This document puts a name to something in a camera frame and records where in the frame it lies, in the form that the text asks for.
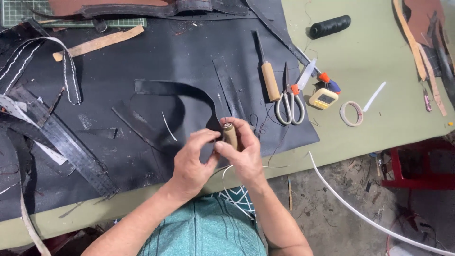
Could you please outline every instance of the green cutting mat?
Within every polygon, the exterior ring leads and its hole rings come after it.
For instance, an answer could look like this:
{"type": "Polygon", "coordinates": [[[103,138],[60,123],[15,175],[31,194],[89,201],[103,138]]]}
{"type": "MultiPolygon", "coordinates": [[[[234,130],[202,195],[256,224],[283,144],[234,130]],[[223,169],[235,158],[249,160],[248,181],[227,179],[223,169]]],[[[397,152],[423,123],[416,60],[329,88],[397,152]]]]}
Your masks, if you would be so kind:
{"type": "MultiPolygon", "coordinates": [[[[27,6],[32,7],[34,10],[52,15],[52,10],[48,0],[0,0],[1,1],[1,23],[5,28],[11,28],[19,24],[23,17],[33,17],[37,21],[47,20],[40,17],[27,9],[27,6]]],[[[119,20],[106,20],[108,27],[135,27],[147,25],[145,18],[136,19],[119,19],[119,20]]],[[[42,24],[43,27],[70,27],[70,28],[83,28],[94,27],[91,20],[84,21],[56,21],[52,23],[42,24]]]]}

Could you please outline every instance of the hand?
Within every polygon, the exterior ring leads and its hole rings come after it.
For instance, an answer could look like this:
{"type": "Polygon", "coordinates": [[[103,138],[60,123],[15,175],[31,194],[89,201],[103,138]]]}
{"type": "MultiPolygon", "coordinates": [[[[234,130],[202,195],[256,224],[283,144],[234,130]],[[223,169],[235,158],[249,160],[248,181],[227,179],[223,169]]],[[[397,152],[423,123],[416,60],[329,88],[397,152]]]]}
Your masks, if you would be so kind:
{"type": "Polygon", "coordinates": [[[167,182],[185,201],[195,197],[213,174],[220,158],[213,152],[205,164],[199,161],[202,147],[220,137],[220,132],[203,129],[190,134],[185,146],[174,157],[174,174],[167,182]]]}
{"type": "Polygon", "coordinates": [[[222,118],[221,123],[232,123],[235,127],[241,152],[224,141],[215,143],[215,151],[227,158],[235,167],[235,173],[247,188],[266,182],[261,161],[261,144],[249,124],[239,118],[222,118]]]}

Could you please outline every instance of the black thread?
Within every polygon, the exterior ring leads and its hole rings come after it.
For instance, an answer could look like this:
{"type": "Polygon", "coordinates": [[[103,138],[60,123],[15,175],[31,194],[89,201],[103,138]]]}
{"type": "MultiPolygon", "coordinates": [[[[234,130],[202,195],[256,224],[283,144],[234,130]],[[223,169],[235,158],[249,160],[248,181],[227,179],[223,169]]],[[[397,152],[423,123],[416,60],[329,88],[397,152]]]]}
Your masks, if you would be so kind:
{"type": "Polygon", "coordinates": [[[310,37],[312,39],[318,39],[323,36],[338,33],[347,29],[349,25],[351,25],[351,17],[349,17],[349,15],[343,15],[341,17],[314,23],[310,28],[310,37]]]}

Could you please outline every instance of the red stool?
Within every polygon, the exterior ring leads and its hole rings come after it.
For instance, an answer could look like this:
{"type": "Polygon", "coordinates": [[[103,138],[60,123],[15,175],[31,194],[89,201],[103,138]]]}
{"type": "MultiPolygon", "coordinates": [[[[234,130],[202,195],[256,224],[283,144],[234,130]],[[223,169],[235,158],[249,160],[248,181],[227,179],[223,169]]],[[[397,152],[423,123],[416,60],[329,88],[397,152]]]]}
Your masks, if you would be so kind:
{"type": "Polygon", "coordinates": [[[430,152],[436,149],[455,152],[455,147],[450,142],[440,138],[432,138],[391,148],[389,151],[392,158],[392,170],[394,172],[395,180],[383,180],[381,181],[381,185],[383,187],[393,188],[455,190],[455,174],[436,174],[431,171],[430,152]],[[410,149],[421,153],[421,174],[411,173],[410,179],[403,177],[398,155],[398,151],[403,149],[410,149]]]}

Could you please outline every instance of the person's left hand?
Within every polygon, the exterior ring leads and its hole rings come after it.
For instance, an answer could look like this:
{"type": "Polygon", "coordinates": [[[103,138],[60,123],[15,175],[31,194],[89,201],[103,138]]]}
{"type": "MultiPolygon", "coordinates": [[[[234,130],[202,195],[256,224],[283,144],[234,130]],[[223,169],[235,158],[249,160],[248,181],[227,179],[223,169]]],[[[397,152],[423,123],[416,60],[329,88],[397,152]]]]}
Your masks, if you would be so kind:
{"type": "Polygon", "coordinates": [[[220,158],[213,152],[205,164],[199,161],[202,147],[221,136],[221,133],[203,129],[190,134],[185,146],[174,158],[174,174],[167,182],[183,200],[195,197],[213,174],[220,158]]]}

